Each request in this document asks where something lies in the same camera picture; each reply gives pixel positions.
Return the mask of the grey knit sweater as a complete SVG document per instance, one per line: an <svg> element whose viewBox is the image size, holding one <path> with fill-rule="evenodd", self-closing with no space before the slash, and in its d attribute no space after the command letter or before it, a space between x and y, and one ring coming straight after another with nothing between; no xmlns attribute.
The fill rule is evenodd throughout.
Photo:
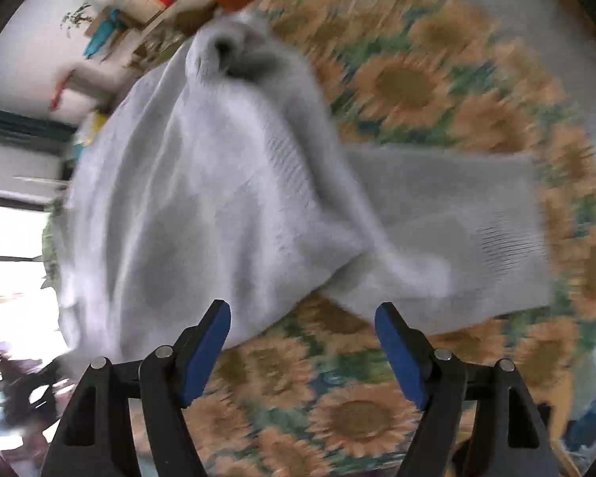
<svg viewBox="0 0 596 477"><path fill-rule="evenodd" d="M54 230L65 364L140 359L228 302L239 345L322 291L427 334L546 305L525 155L343 145L266 21L210 21L81 154Z"/></svg>

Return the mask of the yellow bin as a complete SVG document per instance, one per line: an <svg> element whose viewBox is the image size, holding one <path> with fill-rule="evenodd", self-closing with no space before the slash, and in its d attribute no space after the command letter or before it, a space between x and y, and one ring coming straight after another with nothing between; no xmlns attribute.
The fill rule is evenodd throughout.
<svg viewBox="0 0 596 477"><path fill-rule="evenodd" d="M76 130L75 143L88 147L107 120L107 113L101 111L92 111L88 113Z"/></svg>

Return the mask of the dark curtain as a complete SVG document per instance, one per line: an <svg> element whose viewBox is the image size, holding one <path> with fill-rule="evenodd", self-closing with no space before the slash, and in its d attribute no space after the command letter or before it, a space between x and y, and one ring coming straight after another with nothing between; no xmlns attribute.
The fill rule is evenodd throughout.
<svg viewBox="0 0 596 477"><path fill-rule="evenodd" d="M22 137L70 142L75 132L75 126L0 110L0 136L4 138Z"/></svg>

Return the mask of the white laundry basket red lid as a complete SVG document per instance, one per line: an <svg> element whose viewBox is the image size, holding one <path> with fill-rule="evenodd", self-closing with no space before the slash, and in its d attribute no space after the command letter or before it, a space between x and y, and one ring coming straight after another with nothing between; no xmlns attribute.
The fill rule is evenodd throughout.
<svg viewBox="0 0 596 477"><path fill-rule="evenodd" d="M86 76L78 73L76 69L73 69L68 71L53 88L53 94L48 106L50 112L56 112L60 109L62 96L67 91L74 91L74 93L94 99L98 103L103 103L103 105L106 105L113 97L110 91L95 84Z"/></svg>

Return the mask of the sunflower pattern bed cover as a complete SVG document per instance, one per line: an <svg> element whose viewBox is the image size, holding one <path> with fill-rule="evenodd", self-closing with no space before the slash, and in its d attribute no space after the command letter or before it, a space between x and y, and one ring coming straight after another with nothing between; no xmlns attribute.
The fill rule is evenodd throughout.
<svg viewBox="0 0 596 477"><path fill-rule="evenodd" d="M339 147L275 147L271 185L327 209L323 166L348 155L394 243L441 246L465 290L401 300L374 256L319 246L287 297L238 302L207 393L184 413L214 476L392 468L420 416L395 390L369 326L408 322L468 362L515 360L561 434L572 372L596 342L596 161L559 82L460 0L259 0L312 62Z"/></svg>

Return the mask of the teal basin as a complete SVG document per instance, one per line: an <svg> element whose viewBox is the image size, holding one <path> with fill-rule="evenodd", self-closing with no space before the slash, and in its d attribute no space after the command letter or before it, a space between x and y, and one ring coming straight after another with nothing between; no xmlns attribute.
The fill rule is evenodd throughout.
<svg viewBox="0 0 596 477"><path fill-rule="evenodd" d="M124 23L120 19L120 11L117 8L102 11L97 18L94 32L90 35L90 41L83 51L83 57L90 59L118 32L124 30Z"/></svg>

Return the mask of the low wooden shelf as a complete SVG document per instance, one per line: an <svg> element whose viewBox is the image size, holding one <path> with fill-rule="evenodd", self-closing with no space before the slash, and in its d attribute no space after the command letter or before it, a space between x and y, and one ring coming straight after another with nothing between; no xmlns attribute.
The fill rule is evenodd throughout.
<svg viewBox="0 0 596 477"><path fill-rule="evenodd" d="M116 17L117 28L92 55L98 62L130 65L150 38L159 33L188 37L214 14L216 0L124 0L119 8L105 8L102 15Z"/></svg>

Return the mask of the potted plant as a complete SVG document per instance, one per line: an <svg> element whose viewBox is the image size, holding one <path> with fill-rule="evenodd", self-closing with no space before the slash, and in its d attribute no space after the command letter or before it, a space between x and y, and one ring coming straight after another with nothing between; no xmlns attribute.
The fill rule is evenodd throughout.
<svg viewBox="0 0 596 477"><path fill-rule="evenodd" d="M94 21L92 6L90 3L83 3L75 11L66 13L60 23L60 28L66 31L69 36L73 29L88 27Z"/></svg>

